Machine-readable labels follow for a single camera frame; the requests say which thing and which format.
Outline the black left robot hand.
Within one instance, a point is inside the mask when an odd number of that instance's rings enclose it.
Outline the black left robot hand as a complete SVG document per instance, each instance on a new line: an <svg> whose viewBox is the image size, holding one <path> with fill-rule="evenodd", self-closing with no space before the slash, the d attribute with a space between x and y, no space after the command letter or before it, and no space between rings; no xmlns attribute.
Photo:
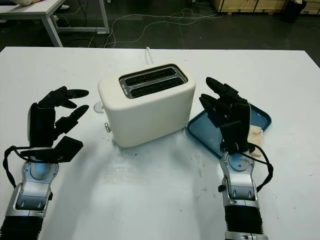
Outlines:
<svg viewBox="0 0 320 240"><path fill-rule="evenodd" d="M89 95L85 89L67 89L62 86L50 91L42 100L34 102L28 111L28 141L32 148L52 147L61 134L68 133L89 109L88 105L77 106L72 99ZM56 120L57 107L72 109L69 116Z"/></svg>

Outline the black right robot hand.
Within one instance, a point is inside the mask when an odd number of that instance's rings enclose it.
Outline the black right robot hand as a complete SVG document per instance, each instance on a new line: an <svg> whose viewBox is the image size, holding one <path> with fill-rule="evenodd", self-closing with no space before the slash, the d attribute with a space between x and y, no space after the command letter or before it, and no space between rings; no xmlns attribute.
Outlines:
<svg viewBox="0 0 320 240"><path fill-rule="evenodd" d="M230 85L212 77L207 77L205 81L219 96L215 98L203 93L199 100L209 120L220 130L220 149L229 154L246 152L249 149L251 105Z"/></svg>

